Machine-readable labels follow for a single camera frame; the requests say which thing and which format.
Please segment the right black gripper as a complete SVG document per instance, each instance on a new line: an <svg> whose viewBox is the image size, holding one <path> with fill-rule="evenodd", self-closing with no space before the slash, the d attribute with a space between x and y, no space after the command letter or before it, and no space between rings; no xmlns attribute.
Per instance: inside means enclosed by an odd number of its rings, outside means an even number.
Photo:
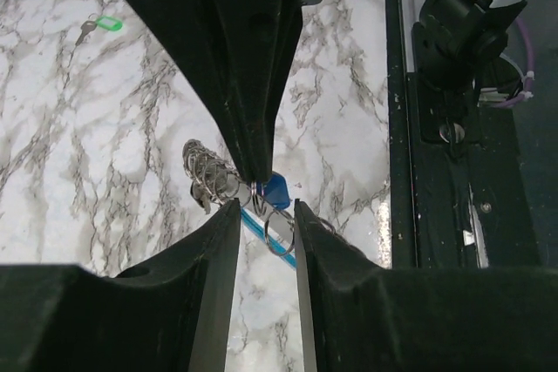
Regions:
<svg viewBox="0 0 558 372"><path fill-rule="evenodd" d="M302 5L322 0L202 0L218 85L208 109L238 173L272 170L276 114L302 29Z"/></svg>

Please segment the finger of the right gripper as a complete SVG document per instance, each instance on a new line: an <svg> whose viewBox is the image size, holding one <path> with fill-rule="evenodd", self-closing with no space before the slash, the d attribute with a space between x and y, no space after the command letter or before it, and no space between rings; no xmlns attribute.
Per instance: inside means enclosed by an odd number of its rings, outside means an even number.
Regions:
<svg viewBox="0 0 558 372"><path fill-rule="evenodd" d="M239 174L261 180L262 156L248 139L227 38L212 0L126 0L168 52L217 124Z"/></svg>

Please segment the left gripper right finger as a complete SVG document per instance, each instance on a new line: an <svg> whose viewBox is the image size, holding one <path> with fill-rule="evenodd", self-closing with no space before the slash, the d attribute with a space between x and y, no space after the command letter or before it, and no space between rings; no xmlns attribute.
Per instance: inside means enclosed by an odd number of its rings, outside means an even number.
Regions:
<svg viewBox="0 0 558 372"><path fill-rule="evenodd" d="M557 273L385 269L294 205L308 371L554 371Z"/></svg>

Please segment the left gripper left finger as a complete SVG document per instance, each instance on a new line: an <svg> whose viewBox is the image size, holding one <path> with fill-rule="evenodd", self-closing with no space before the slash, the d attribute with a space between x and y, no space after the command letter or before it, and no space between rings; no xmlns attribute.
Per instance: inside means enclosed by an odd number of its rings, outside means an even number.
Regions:
<svg viewBox="0 0 558 372"><path fill-rule="evenodd" d="M1 268L4 371L222 371L241 211L115 277L77 265Z"/></svg>

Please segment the grey blue spiral keyring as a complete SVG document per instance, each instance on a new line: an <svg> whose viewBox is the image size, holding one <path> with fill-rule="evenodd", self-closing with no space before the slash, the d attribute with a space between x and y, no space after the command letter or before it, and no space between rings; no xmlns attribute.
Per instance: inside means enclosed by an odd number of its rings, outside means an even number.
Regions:
<svg viewBox="0 0 558 372"><path fill-rule="evenodd" d="M191 196L204 209L238 200L241 221L268 250L291 267L296 267L295 221L286 210L274 208L256 191L256 183L243 181L225 159L206 148L199 140L190 139L182 149L183 166L192 180Z"/></svg>

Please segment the blue tagged key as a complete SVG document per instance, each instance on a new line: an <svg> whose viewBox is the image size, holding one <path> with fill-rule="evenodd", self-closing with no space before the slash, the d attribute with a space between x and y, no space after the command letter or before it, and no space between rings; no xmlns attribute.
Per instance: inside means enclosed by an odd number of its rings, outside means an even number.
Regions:
<svg viewBox="0 0 558 372"><path fill-rule="evenodd" d="M286 179L278 172L272 172L267 183L257 182L256 191L278 210L286 210L290 206L291 199Z"/></svg>

